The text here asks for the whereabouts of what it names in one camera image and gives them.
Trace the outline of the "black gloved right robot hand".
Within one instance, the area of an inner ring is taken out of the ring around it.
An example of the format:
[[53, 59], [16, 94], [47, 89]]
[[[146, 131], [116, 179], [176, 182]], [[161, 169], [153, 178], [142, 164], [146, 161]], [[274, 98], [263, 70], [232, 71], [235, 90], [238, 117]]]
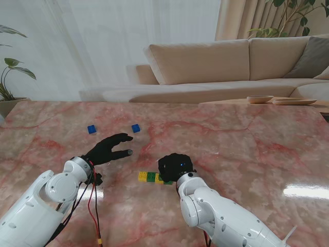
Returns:
[[188, 155], [172, 153], [158, 160], [159, 176], [164, 182], [177, 182], [186, 173], [195, 172]]

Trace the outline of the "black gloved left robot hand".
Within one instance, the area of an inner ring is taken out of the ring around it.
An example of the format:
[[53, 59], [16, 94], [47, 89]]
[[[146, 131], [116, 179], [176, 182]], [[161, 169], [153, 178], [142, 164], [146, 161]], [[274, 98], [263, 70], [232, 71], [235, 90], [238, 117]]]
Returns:
[[123, 142], [130, 142], [133, 137], [126, 133], [112, 135], [98, 142], [89, 152], [82, 155], [81, 158], [93, 166], [102, 165], [133, 154], [130, 149], [112, 151], [112, 149]]

